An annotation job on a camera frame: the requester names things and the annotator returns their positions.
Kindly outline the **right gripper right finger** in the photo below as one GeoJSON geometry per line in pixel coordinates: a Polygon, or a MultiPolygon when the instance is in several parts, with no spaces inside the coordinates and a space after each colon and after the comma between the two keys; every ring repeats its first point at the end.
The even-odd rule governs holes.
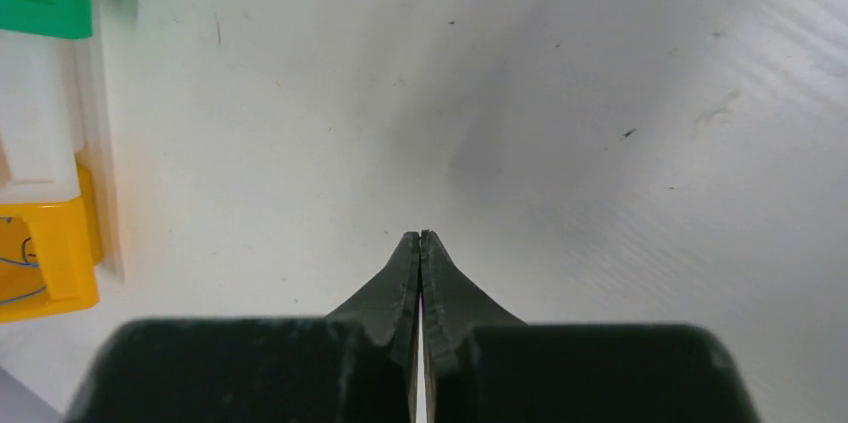
{"type": "Polygon", "coordinates": [[[755,422],[728,350],[688,324],[529,324],[421,236],[432,422],[755,422]]]}

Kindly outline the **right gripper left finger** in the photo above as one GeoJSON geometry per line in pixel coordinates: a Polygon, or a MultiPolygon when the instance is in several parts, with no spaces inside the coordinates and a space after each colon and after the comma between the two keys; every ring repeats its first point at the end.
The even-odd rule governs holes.
{"type": "Polygon", "coordinates": [[[100,348],[69,422],[412,422],[420,236],[322,317],[140,319],[100,348]]]}

